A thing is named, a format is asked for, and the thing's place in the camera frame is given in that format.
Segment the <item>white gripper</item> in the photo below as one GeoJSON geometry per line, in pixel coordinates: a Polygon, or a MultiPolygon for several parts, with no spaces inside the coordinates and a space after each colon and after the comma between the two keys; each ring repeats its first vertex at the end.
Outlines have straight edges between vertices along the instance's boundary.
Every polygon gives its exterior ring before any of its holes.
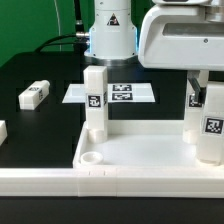
{"type": "MultiPolygon", "coordinates": [[[[145,68],[224,71],[224,4],[156,4],[142,22],[138,60],[145,68]]],[[[188,81],[202,103],[203,88],[188,81]]]]}

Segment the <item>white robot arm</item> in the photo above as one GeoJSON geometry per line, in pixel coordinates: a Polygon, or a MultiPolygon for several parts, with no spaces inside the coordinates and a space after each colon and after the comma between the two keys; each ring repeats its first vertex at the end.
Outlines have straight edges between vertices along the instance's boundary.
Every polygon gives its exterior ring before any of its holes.
{"type": "Polygon", "coordinates": [[[224,71],[224,0],[152,0],[137,29],[131,0],[95,0],[85,57],[113,65],[137,58],[145,68],[180,69],[196,92],[201,70],[224,71]]]}

